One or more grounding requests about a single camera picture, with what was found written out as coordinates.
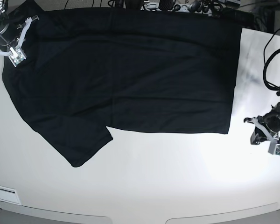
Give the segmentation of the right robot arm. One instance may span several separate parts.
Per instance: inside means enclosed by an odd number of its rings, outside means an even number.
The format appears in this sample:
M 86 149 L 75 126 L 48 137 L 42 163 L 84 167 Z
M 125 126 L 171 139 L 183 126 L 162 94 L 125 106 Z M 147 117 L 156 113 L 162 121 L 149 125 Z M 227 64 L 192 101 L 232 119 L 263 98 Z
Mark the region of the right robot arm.
M 37 15 L 28 17 L 23 24 L 14 24 L 7 15 L 7 1 L 0 0 L 0 56 L 7 57 L 15 65 L 26 59 L 22 50 L 25 36 L 31 24 L 39 20 Z

